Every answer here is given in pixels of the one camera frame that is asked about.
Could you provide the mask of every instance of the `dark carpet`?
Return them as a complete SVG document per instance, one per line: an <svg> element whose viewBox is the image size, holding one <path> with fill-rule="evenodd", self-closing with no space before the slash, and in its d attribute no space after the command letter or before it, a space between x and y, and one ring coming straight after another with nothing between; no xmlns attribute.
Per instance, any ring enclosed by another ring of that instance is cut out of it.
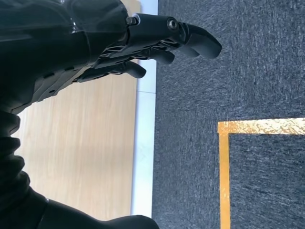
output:
<svg viewBox="0 0 305 229"><path fill-rule="evenodd" d="M152 217L218 229L219 121L305 117L305 1L159 0L206 28L215 60L157 65ZM231 135L233 229L304 229L305 135Z"/></svg>

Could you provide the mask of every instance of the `black sleeve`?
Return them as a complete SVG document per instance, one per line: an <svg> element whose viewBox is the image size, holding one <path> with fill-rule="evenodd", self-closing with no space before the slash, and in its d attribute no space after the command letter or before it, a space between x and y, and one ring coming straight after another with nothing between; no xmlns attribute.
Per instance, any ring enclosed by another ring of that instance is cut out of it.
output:
<svg viewBox="0 0 305 229"><path fill-rule="evenodd" d="M29 187L22 171L24 160L15 156L20 140L10 135L20 126L17 115L0 111L0 228L35 229L41 219L47 200Z"/></svg>

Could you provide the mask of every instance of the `light wood surface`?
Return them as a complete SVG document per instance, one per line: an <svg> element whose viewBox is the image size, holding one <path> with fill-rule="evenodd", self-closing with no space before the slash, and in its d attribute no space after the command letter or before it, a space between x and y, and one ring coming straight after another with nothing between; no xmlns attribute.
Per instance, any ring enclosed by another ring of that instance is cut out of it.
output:
<svg viewBox="0 0 305 229"><path fill-rule="evenodd" d="M123 1L130 13L136 0ZM130 214L136 80L75 83L20 116L31 186L100 220Z"/></svg>

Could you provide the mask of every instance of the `yellow floor marking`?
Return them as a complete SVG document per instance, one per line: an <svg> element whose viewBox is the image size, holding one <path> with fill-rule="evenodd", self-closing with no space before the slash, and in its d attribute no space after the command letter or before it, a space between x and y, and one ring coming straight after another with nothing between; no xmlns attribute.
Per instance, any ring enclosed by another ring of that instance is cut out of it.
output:
<svg viewBox="0 0 305 229"><path fill-rule="evenodd" d="M305 135L305 118L218 122L221 229L230 229L229 134Z"/></svg>

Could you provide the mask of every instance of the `prosthetic hand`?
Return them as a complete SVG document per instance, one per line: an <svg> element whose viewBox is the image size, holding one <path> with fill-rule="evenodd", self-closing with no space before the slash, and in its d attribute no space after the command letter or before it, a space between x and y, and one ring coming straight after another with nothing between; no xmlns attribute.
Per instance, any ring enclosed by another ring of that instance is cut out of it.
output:
<svg viewBox="0 0 305 229"><path fill-rule="evenodd" d="M0 228L157 228L140 216L101 222L36 193L10 136L32 103L108 74L142 78L145 69L132 60L169 64L175 49L212 59L221 45L172 17L130 17L119 0L0 0Z"/></svg>

